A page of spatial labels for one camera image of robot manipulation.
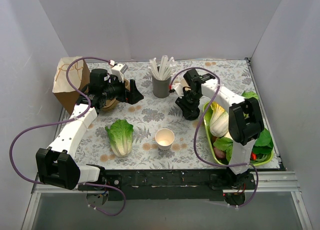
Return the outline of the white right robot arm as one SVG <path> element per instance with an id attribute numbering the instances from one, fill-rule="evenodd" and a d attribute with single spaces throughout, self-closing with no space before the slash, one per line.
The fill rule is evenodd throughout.
<path id="1" fill-rule="evenodd" d="M 237 189 L 245 182 L 242 173 L 249 168 L 252 148 L 264 130 L 259 101 L 254 97 L 244 98 L 224 87 L 220 78 L 207 71 L 199 75 L 198 68 L 189 67 L 181 71 L 187 86 L 170 83 L 169 91 L 178 95 L 176 104 L 185 119 L 199 119 L 202 124 L 205 114 L 200 112 L 200 99 L 204 96 L 217 102 L 228 113 L 228 132 L 233 140 L 232 155 L 227 165 L 232 173 L 226 176 L 227 185 Z"/>

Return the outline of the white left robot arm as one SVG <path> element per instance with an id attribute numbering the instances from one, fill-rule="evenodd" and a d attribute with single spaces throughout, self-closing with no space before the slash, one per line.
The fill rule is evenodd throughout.
<path id="1" fill-rule="evenodd" d="M 75 103 L 70 122 L 46 149 L 40 148 L 35 155 L 41 183 L 68 190 L 85 182 L 95 190 L 106 186 L 106 177 L 100 174 L 102 167 L 77 165 L 74 157 L 83 135 L 108 100 L 131 105 L 143 100 L 135 81 L 124 79 L 127 69 L 126 64 L 118 63 L 111 68 L 111 73 L 101 68 L 91 71 L 89 83 L 81 90 L 83 95 Z"/>

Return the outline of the white paper coffee cup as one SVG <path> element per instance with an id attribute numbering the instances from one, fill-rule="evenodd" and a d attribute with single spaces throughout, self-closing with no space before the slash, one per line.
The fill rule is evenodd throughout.
<path id="1" fill-rule="evenodd" d="M 175 140 L 175 134 L 168 128 L 162 128 L 155 134 L 155 141 L 160 150 L 169 150 Z"/>

